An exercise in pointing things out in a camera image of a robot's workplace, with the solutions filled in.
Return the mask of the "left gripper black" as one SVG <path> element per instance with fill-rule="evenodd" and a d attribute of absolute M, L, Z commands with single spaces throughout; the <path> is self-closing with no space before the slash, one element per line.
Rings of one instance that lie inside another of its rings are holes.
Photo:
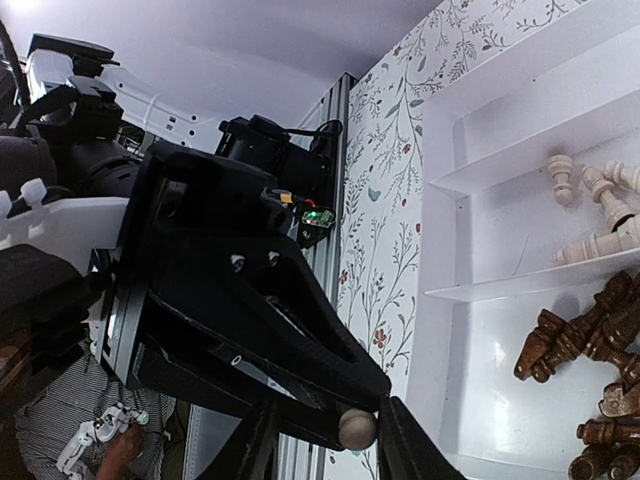
<path fill-rule="evenodd" d="M 310 405 L 376 405 L 391 382 L 339 320 L 297 243 L 275 180 L 167 142 L 137 174 L 109 299 L 111 370 L 160 339 L 193 372 L 241 355 Z"/>

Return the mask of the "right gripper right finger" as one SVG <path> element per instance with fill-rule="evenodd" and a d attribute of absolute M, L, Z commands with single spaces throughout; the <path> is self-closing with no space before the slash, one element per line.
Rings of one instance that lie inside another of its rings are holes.
<path fill-rule="evenodd" d="M 377 458 L 382 480 L 465 479 L 396 396 L 381 400 Z"/>

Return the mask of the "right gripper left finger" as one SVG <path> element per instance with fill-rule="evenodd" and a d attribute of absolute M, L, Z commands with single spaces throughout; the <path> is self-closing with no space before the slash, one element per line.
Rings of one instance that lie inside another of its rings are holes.
<path fill-rule="evenodd" d="M 272 400 L 251 407 L 214 461 L 216 479 L 275 479 L 279 412 Z"/>

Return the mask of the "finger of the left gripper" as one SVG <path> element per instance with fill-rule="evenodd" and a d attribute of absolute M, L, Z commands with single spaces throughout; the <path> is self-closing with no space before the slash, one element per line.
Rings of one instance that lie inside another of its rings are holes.
<path fill-rule="evenodd" d="M 214 339 L 138 339 L 130 348 L 127 382 L 233 417 L 252 405 L 278 408 L 278 431 L 342 450 L 337 403 L 348 392 L 343 359 L 312 342 L 279 345 L 266 357 Z"/>

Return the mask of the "white plastic compartment tray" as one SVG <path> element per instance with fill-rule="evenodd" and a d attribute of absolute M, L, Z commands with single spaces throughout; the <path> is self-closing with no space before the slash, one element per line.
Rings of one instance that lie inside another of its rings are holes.
<path fill-rule="evenodd" d="M 563 479 L 581 445 L 513 369 L 538 313 L 574 311 L 639 253 L 556 266 L 591 204 L 555 202 L 548 159 L 639 156 L 639 5 L 589 1 L 428 99 L 416 337 L 406 402 L 471 479 Z"/>

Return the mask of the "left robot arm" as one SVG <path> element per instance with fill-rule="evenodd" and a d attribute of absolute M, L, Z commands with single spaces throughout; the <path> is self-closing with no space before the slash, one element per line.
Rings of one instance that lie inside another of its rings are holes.
<path fill-rule="evenodd" d="M 280 433 L 364 449 L 388 377 L 303 256 L 333 224 L 342 125 L 309 147 L 261 116 L 220 124 L 160 103 L 109 49 L 37 34 L 1 44 L 19 113 L 1 133 L 1 413 L 80 356 L 234 417 L 274 404 Z"/>

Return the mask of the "person's hand with controller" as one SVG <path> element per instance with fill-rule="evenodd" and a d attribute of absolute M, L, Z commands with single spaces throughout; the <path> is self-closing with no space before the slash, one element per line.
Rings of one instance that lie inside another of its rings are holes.
<path fill-rule="evenodd" d="M 109 444 L 107 454 L 96 475 L 96 480 L 121 480 L 126 477 L 128 466 L 142 452 L 143 428 L 132 424 L 124 433 L 118 434 Z"/>

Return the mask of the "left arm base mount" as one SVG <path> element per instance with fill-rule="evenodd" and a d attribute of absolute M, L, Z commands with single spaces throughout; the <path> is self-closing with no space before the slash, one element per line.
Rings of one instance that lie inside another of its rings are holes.
<path fill-rule="evenodd" d="M 292 194 L 296 240 L 310 249 L 329 236 L 336 221 L 336 173 L 343 124 L 329 120 L 314 130 L 285 129 L 255 115 L 219 125 L 221 157 L 260 168 Z"/>

